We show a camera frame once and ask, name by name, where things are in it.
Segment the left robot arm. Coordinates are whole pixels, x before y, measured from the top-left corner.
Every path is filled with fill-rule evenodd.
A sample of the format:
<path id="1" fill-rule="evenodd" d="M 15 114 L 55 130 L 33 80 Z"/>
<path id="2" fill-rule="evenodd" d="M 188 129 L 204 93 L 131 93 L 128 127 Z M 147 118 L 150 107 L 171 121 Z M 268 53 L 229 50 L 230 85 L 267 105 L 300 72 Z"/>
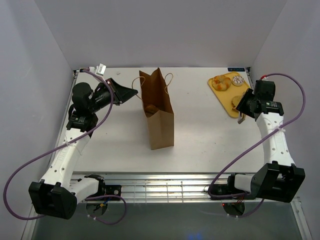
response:
<path id="1" fill-rule="evenodd" d="M 137 90 L 121 86 L 112 78 L 100 82 L 95 89 L 86 82 L 77 83 L 72 88 L 65 146 L 57 151 L 40 181 L 32 182 L 28 189 L 37 214 L 68 220 L 78 203 L 91 197 L 100 200 L 106 195 L 102 176 L 90 174 L 71 184 L 72 174 L 97 126 L 97 111 L 123 104 L 137 94 Z"/>

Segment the white frosted donut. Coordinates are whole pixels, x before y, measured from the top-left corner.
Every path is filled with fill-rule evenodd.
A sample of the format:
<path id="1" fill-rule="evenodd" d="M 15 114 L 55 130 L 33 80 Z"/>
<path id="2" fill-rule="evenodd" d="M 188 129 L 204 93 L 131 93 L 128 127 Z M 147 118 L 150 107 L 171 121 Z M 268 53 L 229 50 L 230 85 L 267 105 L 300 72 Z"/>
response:
<path id="1" fill-rule="evenodd" d="M 234 86 L 237 86 L 237 87 L 240 87 L 244 84 L 245 80 L 242 76 L 240 75 L 235 75 L 232 77 L 232 80 L 231 80 L 232 84 Z"/>

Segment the metal tongs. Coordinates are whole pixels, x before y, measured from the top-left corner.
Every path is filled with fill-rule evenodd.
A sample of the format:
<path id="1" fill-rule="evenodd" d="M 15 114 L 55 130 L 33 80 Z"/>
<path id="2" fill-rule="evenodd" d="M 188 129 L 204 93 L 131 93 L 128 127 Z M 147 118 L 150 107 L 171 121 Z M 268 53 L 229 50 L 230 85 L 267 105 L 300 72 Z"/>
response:
<path id="1" fill-rule="evenodd" d="M 237 123 L 238 124 L 241 124 L 242 122 L 244 122 L 246 119 L 246 115 L 242 112 L 239 113 L 239 116 L 237 118 Z"/>

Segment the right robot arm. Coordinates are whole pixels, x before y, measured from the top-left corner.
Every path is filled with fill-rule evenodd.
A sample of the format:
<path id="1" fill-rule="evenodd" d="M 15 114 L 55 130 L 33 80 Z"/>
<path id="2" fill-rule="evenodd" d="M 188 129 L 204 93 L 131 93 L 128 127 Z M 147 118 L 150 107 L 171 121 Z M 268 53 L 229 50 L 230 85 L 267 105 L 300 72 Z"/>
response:
<path id="1" fill-rule="evenodd" d="M 254 118 L 262 139 L 264 165 L 254 175 L 233 173 L 228 177 L 226 194 L 237 199 L 244 192 L 253 198 L 289 203 L 305 179 L 303 168 L 292 159 L 284 131 L 284 110 L 274 101 L 276 85 L 258 80 L 248 89 L 236 109 Z"/>

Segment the twisted golden bread roll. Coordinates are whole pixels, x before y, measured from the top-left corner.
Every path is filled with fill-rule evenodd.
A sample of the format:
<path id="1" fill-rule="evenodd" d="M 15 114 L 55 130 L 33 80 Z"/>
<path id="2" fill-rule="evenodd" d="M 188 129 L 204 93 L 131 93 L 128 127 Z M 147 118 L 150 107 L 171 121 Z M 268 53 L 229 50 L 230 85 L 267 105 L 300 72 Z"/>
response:
<path id="1" fill-rule="evenodd" d="M 216 91 L 226 91 L 232 85 L 232 81 L 225 75 L 218 75 L 212 79 L 211 85 Z"/>

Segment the herb bread slice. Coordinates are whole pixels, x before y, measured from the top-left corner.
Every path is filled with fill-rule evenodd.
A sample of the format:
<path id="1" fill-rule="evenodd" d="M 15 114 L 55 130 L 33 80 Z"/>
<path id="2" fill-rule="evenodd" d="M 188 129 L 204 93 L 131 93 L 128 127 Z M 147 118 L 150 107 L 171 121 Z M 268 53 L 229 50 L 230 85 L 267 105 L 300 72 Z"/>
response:
<path id="1" fill-rule="evenodd" d="M 241 95 L 237 95 L 237 96 L 234 96 L 234 97 L 232 98 L 232 100 L 231 100 L 231 105 L 232 105 L 232 109 L 233 109 L 234 111 L 237 111 L 236 108 L 237 108 L 238 104 L 240 103 L 241 99 L 242 99 L 242 96 L 241 96 Z"/>

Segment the brown paper bag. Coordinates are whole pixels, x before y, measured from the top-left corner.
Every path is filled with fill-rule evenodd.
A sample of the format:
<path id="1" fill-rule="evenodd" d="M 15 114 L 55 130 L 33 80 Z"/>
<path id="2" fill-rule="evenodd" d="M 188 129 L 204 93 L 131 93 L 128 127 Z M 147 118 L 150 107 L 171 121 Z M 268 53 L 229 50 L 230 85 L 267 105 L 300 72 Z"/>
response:
<path id="1" fill-rule="evenodd" d="M 169 72 L 163 76 L 157 68 L 151 74 L 139 71 L 140 96 L 142 109 L 146 117 L 147 132 L 151 150 L 173 147 L 175 144 L 175 115 L 168 87 L 174 75 Z M 145 111 L 147 105 L 158 108 L 155 114 Z"/>

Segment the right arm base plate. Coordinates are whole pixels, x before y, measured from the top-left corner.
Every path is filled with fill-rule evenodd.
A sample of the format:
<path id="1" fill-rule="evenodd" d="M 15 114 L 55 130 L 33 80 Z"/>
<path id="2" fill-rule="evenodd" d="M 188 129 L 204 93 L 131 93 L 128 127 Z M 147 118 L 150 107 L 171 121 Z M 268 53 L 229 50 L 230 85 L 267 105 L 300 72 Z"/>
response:
<path id="1" fill-rule="evenodd" d="M 244 200 L 255 199 L 251 194 L 234 187 L 229 187 L 227 184 L 214 184 L 210 186 L 207 191 L 211 200 L 231 200 L 241 199 L 242 197 Z"/>

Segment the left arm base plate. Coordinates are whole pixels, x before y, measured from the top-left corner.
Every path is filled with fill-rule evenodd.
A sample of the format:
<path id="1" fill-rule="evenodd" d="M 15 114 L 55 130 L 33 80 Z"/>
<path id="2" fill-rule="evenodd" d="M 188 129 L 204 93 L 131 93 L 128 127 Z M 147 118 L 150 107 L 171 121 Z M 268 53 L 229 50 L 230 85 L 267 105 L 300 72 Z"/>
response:
<path id="1" fill-rule="evenodd" d="M 122 186 L 121 185 L 105 185 L 102 188 L 102 194 L 108 195 L 105 201 L 120 201 L 118 197 L 122 194 Z"/>

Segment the small brown round bun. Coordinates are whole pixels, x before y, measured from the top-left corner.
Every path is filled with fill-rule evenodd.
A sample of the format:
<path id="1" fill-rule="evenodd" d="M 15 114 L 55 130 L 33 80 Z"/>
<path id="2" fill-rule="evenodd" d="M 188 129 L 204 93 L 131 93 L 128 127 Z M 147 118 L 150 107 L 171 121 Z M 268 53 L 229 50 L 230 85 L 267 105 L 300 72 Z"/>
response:
<path id="1" fill-rule="evenodd" d="M 147 105 L 145 107 L 145 112 L 149 113 L 151 115 L 155 114 L 158 110 L 159 109 L 156 106 L 152 105 L 152 104 L 149 104 L 149 105 Z"/>

